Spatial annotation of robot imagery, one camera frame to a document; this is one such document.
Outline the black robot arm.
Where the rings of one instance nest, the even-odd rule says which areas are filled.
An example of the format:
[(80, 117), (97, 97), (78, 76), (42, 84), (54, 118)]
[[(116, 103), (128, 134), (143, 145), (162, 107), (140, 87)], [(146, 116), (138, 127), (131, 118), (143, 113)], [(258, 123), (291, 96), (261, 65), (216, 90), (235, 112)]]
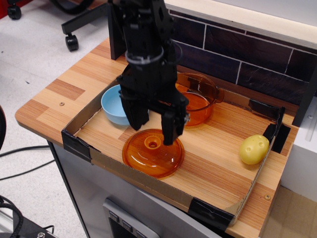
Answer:
[(163, 142), (173, 144), (189, 119), (189, 101), (175, 86), (173, 18), (162, 0), (110, 0), (108, 17), (111, 58), (125, 55), (128, 62), (117, 82), (130, 125), (139, 130), (149, 111), (159, 113)]

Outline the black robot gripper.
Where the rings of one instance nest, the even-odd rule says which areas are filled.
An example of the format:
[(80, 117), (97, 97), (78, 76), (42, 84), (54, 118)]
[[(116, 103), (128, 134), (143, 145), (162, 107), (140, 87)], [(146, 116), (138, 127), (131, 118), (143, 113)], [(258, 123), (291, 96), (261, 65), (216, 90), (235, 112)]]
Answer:
[(148, 122), (148, 111), (161, 114), (164, 145), (172, 145), (182, 135), (189, 115), (189, 101), (175, 86), (179, 61), (176, 44), (146, 49), (127, 49), (127, 67), (117, 78), (121, 103), (130, 126), (138, 131)]

